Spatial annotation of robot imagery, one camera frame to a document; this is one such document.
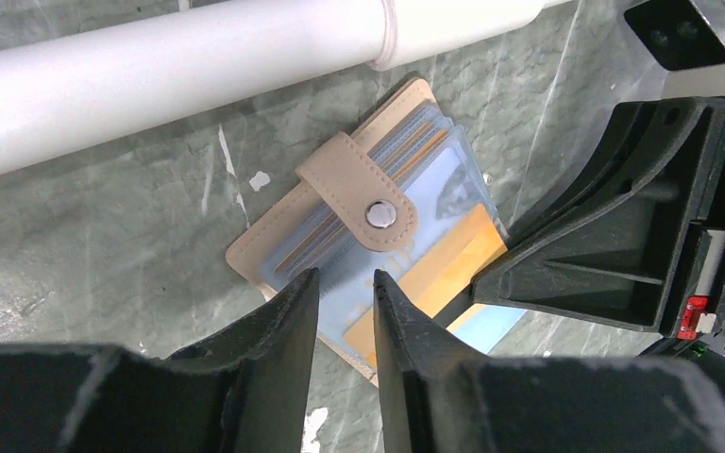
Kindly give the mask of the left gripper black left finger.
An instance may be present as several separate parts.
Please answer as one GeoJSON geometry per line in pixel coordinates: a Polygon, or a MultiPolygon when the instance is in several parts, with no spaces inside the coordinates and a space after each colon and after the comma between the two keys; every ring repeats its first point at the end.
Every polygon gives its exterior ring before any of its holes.
{"type": "Polygon", "coordinates": [[[319,273],[165,359],[115,344],[0,344],[0,452],[296,452],[319,273]]]}

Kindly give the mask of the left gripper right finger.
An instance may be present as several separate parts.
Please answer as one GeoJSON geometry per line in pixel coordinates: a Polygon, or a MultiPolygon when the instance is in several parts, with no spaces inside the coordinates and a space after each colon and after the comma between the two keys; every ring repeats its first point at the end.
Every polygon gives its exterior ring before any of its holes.
{"type": "Polygon", "coordinates": [[[492,358],[374,275],[389,452],[725,452],[725,399],[673,357],[492,358]]]}

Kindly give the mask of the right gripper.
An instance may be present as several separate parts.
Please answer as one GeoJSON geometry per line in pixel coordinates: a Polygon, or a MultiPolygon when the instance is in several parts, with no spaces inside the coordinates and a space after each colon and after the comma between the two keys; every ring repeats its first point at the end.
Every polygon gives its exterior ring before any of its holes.
{"type": "Polygon", "coordinates": [[[618,104],[581,172],[514,225],[470,297],[725,359],[725,96],[618,104]]]}

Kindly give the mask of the orange magnetic stripe card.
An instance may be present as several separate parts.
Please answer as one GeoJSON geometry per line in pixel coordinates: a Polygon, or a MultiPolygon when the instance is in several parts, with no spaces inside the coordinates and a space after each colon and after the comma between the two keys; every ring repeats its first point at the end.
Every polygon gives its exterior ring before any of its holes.
{"type": "MultiPolygon", "coordinates": [[[[507,246],[489,215],[479,203],[463,217],[424,257],[398,281],[408,298],[425,314],[433,317],[451,309],[451,301],[473,277],[507,251],[507,246]]],[[[451,314],[446,327],[454,334],[485,308],[473,304],[462,314],[451,314]]],[[[368,310],[344,335],[344,340],[362,357],[362,364],[376,373],[374,312],[368,310]]]]}

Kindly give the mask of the silver VIP credit card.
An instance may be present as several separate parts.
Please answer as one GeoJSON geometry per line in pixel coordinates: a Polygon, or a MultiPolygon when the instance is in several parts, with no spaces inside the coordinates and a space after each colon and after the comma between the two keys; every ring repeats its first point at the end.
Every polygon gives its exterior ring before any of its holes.
{"type": "Polygon", "coordinates": [[[433,220],[462,217],[477,205],[484,206],[491,220],[497,214],[481,172],[459,146],[443,145],[432,151],[400,188],[420,210],[428,208],[433,220]]]}

